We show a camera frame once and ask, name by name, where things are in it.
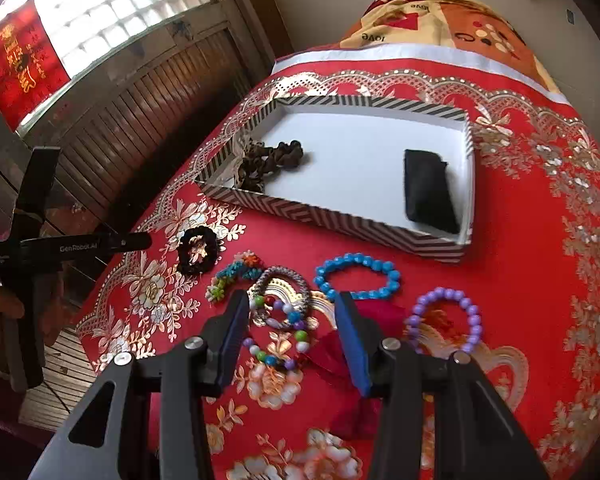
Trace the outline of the silver braided hair band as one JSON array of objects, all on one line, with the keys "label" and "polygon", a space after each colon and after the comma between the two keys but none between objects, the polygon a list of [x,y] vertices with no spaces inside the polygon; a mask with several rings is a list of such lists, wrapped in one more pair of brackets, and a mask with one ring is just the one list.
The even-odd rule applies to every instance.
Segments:
[{"label": "silver braided hair band", "polygon": [[[265,302],[265,291],[273,278],[289,278],[298,286],[300,299],[291,304],[283,305],[285,318],[283,321],[277,321],[272,317],[272,306]],[[295,270],[286,268],[286,266],[270,266],[265,269],[260,278],[253,285],[252,296],[250,297],[250,318],[258,327],[268,326],[273,330],[298,330],[299,323],[304,322],[308,317],[313,306],[313,297],[308,282]]]}]

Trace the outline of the red paper window decoration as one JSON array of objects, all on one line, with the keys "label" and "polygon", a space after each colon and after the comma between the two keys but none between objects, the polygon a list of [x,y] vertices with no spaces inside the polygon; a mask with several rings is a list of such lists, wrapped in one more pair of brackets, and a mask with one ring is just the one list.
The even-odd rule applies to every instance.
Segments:
[{"label": "red paper window decoration", "polygon": [[0,21],[0,113],[9,128],[69,81],[33,0]]}]

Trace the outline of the black fabric pouch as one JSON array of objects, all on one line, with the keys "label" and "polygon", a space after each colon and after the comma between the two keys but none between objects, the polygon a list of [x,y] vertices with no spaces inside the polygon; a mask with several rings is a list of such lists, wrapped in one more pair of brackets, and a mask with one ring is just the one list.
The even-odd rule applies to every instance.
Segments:
[{"label": "black fabric pouch", "polygon": [[446,178],[448,164],[434,152],[405,150],[404,198],[407,218],[450,234],[460,232]]}]

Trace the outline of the orange love-print blanket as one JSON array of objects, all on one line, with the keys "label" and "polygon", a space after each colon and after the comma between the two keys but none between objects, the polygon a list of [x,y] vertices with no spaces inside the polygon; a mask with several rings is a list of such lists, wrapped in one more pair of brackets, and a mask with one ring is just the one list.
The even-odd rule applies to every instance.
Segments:
[{"label": "orange love-print blanket", "polygon": [[371,44],[431,44],[474,52],[550,92],[559,91],[513,25],[478,0],[374,0],[339,43],[343,49]]}]

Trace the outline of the red floral embroidered bedspread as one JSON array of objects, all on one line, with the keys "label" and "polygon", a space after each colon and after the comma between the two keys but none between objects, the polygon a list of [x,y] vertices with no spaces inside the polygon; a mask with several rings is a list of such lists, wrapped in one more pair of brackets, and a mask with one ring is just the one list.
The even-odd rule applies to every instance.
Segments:
[{"label": "red floral embroidered bedspread", "polygon": [[[423,54],[313,51],[232,110],[178,170],[137,229],[154,244],[116,257],[83,307],[78,334],[96,373],[121,351],[166,352],[224,307],[210,304],[203,278],[176,274],[178,236],[210,226],[226,250],[220,269],[249,252],[289,266],[308,281],[326,259],[362,252],[394,262],[401,289],[388,301],[361,301],[391,335],[412,304],[435,287],[462,290],[482,317],[474,353],[510,403],[552,479],[600,479],[585,459],[600,444],[600,150],[564,98],[500,68],[424,61]],[[212,202],[195,183],[196,161],[272,99],[307,96],[400,98],[464,108],[475,135],[474,235],[457,264],[418,258],[316,226]],[[326,401],[358,400],[315,365],[279,373],[242,350],[233,381],[204,406],[218,479],[359,479],[373,437],[330,430]]]}]

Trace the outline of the striped chevron shallow box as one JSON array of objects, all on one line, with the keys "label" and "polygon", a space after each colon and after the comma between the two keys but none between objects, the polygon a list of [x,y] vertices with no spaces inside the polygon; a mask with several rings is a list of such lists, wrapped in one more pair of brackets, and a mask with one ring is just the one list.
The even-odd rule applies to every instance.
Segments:
[{"label": "striped chevron shallow box", "polygon": [[[297,140],[299,168],[265,181],[261,192],[238,188],[236,170],[250,141]],[[404,153],[437,154],[458,233],[407,217]],[[312,223],[425,258],[457,262],[471,243],[475,157],[469,117],[460,108],[396,98],[276,98],[196,161],[196,182],[214,200]]]}]

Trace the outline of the black scrunchie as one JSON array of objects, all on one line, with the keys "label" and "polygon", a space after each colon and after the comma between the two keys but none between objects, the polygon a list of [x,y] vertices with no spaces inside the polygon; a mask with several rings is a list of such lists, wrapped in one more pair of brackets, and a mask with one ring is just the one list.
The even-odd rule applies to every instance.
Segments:
[{"label": "black scrunchie", "polygon": [[219,251],[218,237],[208,226],[186,230],[178,244],[178,272],[188,278],[210,272]]}]

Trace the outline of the red satin bow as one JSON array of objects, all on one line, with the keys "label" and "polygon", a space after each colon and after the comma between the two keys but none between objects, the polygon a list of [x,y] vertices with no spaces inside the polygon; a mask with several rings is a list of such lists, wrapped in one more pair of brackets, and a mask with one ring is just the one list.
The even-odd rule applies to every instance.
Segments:
[{"label": "red satin bow", "polygon": [[325,380],[358,400],[326,401],[335,410],[330,430],[346,440],[419,443],[422,380],[414,348],[386,336],[350,292],[336,295],[335,318],[337,329],[309,351],[309,361]]}]

